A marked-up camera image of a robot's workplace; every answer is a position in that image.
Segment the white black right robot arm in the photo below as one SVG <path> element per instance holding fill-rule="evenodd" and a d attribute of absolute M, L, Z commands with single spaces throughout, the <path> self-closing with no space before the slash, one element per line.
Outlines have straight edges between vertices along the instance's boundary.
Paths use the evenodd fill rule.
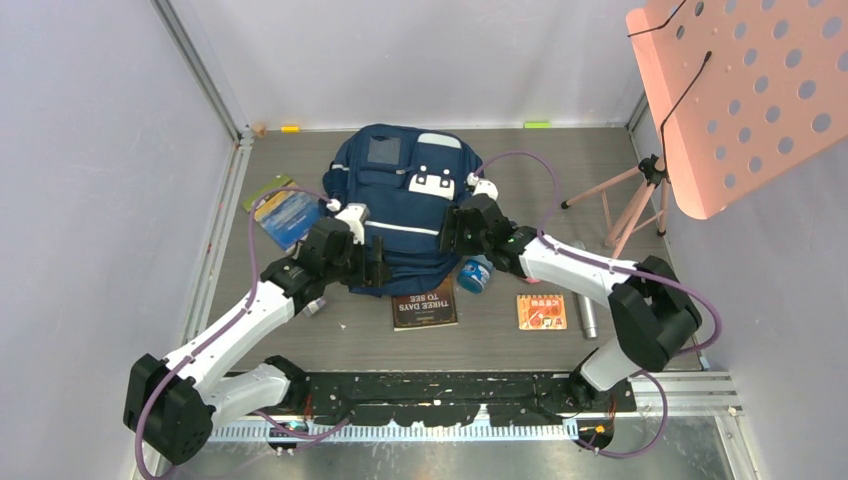
<path fill-rule="evenodd" d="M 660 372 L 700 328 L 693 293 L 663 259 L 612 259 L 560 242 L 540 229 L 514 225 L 495 200 L 475 195 L 447 209 L 440 247 L 483 255 L 498 271 L 551 283 L 607 308 L 615 336 L 569 374 L 566 395 L 580 410 L 596 410 L 619 382 Z"/>

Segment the navy blue backpack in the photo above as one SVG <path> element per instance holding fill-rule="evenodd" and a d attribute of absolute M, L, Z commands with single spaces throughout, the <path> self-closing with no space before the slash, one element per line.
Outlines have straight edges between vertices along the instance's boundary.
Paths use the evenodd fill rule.
<path fill-rule="evenodd" d="M 440 249 L 449 206 L 467 199 L 469 174 L 483 161 L 473 148 L 447 132 L 372 124 L 339 148 L 322 178 L 326 195 L 343 205 L 360 203 L 369 215 L 365 241 L 382 240 L 390 279 L 353 293 L 409 296 L 441 285 L 460 258 Z"/>

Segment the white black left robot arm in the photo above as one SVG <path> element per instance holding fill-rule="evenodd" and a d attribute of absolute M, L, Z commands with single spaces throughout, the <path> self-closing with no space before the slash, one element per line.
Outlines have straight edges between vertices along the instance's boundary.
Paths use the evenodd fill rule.
<path fill-rule="evenodd" d="M 351 204 L 312 225 L 295 256 L 268 265 L 224 317 L 182 347 L 158 359 L 150 354 L 131 368 L 124 424 L 136 445 L 149 445 L 173 465 L 187 462 L 218 427 L 254 411 L 303 409 L 308 374 L 276 355 L 254 369 L 228 373 L 261 339 L 321 298 L 327 286 L 380 284 L 389 270 L 381 257 L 368 259 L 363 204 Z"/>

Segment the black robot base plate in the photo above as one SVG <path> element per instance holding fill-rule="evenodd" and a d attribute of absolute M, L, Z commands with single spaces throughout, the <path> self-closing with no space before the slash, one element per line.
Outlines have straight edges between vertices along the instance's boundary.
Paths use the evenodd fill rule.
<path fill-rule="evenodd" d="M 579 414 L 631 413 L 631 384 L 579 398 L 555 372 L 315 372 L 294 401 L 265 408 L 319 425 L 466 426 L 488 418 L 495 427 L 554 425 Z"/>

